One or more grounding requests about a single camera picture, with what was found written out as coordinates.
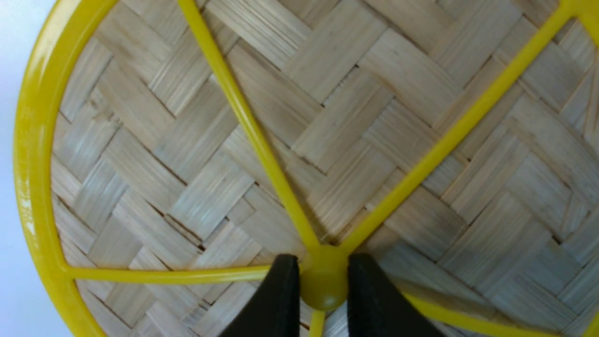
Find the yellow spoke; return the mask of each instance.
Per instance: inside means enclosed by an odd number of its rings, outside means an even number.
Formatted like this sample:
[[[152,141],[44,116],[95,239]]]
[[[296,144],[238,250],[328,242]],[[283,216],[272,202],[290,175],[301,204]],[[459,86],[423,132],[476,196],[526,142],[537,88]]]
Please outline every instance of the yellow spoke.
[[[551,41],[553,36],[572,17],[571,9],[560,7],[539,29],[512,63],[501,73],[487,91],[472,105],[466,114],[443,136],[430,152],[408,173],[405,178],[383,199],[378,207],[358,225],[340,248],[351,254],[368,238],[378,226],[426,179],[470,133],[478,122],[506,91],[514,84],[530,63]]]
[[[74,279],[91,279],[94,281],[154,284],[202,284],[260,281],[266,277],[269,270],[270,266],[181,270],[174,272],[69,268],[66,273],[69,277]]]
[[[488,336],[510,336],[510,337],[552,337],[550,333],[538,332],[534,330],[525,330],[519,327],[506,326],[503,324],[483,321],[453,310],[443,308],[438,305],[428,303],[417,297],[404,294],[412,305],[424,316],[437,320],[451,326],[481,333]]]
[[[580,22],[589,33],[593,42],[599,46],[599,8],[593,8],[579,16]]]
[[[310,320],[310,337],[321,337],[323,335],[323,329],[325,328],[325,314],[326,312],[318,310],[312,312],[312,319]]]
[[[599,312],[595,315],[583,337],[593,337],[599,334]]]
[[[231,104],[239,123],[243,127],[243,130],[245,130],[247,137],[252,143],[256,154],[258,154],[258,158],[260,159],[262,166],[264,166],[264,170],[268,177],[272,181],[273,187],[279,195],[283,206],[287,210],[299,236],[308,249],[308,252],[314,251],[320,243],[310,225],[310,221],[298,203],[291,186],[289,186],[289,182],[285,178],[285,174],[279,167],[264,135],[260,131],[258,123],[256,123],[250,107],[247,105],[243,94],[239,90],[229,67],[223,60],[218,46],[216,46],[216,43],[212,39],[210,31],[208,30],[202,15],[199,13],[198,7],[196,7],[193,0],[178,0],[178,2],[189,27],[198,41],[200,49],[204,53],[208,64],[210,64],[210,68],[214,71],[214,75],[218,79],[220,87],[223,89],[227,100],[229,100],[229,103]]]

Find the woven bamboo basket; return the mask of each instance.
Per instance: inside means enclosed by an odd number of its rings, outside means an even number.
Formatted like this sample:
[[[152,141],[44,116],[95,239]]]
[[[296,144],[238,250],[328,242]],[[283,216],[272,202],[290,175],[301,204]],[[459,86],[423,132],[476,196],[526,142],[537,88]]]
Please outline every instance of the woven bamboo basket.
[[[196,0],[321,242],[336,245],[441,139],[557,0]],[[398,288],[579,336],[599,307],[599,68],[570,20],[360,247]],[[72,266],[180,270],[305,248],[174,0],[121,0],[56,120]],[[112,336],[217,336],[259,282],[77,281]],[[345,307],[325,336],[346,336]],[[311,309],[302,304],[301,333]],[[447,336],[474,333],[437,323]]]

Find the center hub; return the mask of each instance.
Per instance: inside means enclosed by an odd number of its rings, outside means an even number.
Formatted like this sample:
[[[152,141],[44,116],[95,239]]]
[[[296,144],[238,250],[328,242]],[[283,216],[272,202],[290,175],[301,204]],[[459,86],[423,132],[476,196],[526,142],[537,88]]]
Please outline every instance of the center hub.
[[[332,311],[347,299],[347,256],[324,245],[306,256],[299,282],[301,298],[313,309]]]

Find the white background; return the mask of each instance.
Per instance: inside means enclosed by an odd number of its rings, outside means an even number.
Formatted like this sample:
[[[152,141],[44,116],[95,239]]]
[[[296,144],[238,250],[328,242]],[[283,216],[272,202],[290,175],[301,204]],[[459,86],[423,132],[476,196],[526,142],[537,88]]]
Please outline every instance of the white background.
[[[0,0],[0,335],[71,336],[29,256],[13,182],[13,128],[29,54],[54,0]]]

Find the yellow rim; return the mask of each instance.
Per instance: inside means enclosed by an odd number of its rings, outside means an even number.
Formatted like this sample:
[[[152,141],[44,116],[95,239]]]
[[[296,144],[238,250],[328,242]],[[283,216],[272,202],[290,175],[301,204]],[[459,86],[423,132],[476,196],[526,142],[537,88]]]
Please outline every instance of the yellow rim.
[[[320,243],[293,194],[285,175],[249,106],[235,84],[225,61],[193,0],[178,0],[208,63],[242,124],[259,159],[294,223],[308,252]],[[17,202],[29,252],[40,278],[66,325],[75,336],[103,336],[104,332],[83,302],[75,279],[113,282],[194,284],[263,279],[270,266],[219,270],[152,272],[82,269],[69,266],[62,254],[50,197],[50,156],[54,125],[66,83],[89,37],[117,0],[58,0],[31,54],[19,96],[15,138],[14,174]],[[423,160],[340,245],[350,254],[426,179],[503,96],[527,66],[571,17],[578,17],[599,46],[599,2],[562,0],[561,6],[520,51],[495,83],[477,100]],[[481,321],[406,296],[418,310],[434,320],[491,336],[553,336],[547,333]],[[322,334],[324,313],[315,311],[310,336]],[[599,315],[585,336],[599,334]]]

